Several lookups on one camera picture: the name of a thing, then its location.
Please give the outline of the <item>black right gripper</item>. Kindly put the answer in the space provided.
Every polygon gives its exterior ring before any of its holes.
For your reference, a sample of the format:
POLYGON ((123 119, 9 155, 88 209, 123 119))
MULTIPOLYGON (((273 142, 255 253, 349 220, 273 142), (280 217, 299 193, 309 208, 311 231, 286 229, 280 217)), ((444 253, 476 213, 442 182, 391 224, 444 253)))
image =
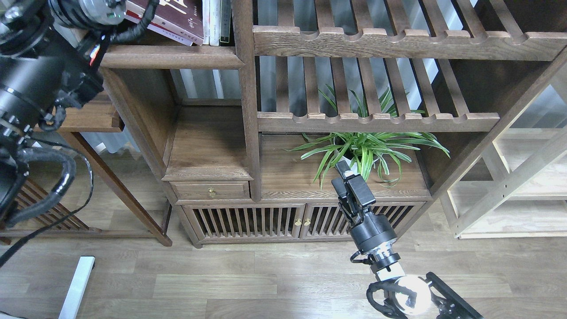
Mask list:
POLYGON ((334 178, 332 185, 357 249, 362 254, 373 253, 379 248, 391 249, 397 235, 384 214, 375 214, 371 210, 376 199, 366 181, 355 175, 344 160, 339 161, 335 168, 341 177, 334 178))

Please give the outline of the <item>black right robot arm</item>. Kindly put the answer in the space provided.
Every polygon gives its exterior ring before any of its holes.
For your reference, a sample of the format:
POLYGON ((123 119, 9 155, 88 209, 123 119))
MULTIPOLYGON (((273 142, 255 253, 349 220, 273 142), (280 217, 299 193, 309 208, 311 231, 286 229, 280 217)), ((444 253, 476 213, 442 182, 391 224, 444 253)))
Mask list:
POLYGON ((440 319, 480 319, 482 315, 432 272, 425 278, 407 275, 393 252, 397 241, 395 230, 384 214, 375 214, 371 206, 375 197, 360 174, 345 161, 336 164, 339 177, 332 180, 339 207, 350 226, 357 251, 352 263, 371 267, 376 281, 366 291, 370 305, 392 319, 424 313, 432 305, 440 319))

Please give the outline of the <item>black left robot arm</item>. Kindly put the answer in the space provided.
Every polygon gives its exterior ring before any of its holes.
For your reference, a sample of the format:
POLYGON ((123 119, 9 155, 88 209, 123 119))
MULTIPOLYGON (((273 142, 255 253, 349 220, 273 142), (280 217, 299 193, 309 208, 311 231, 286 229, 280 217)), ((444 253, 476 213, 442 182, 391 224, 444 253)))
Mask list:
POLYGON ((34 127, 55 131, 68 108, 81 109, 103 90, 98 72, 110 44, 140 38, 155 16, 150 0, 141 20, 118 31, 125 0, 3 0, 1 2, 1 225, 13 227, 59 204, 76 162, 53 148, 28 145, 34 127), (58 162, 61 176, 47 196, 18 208, 30 162, 58 162))

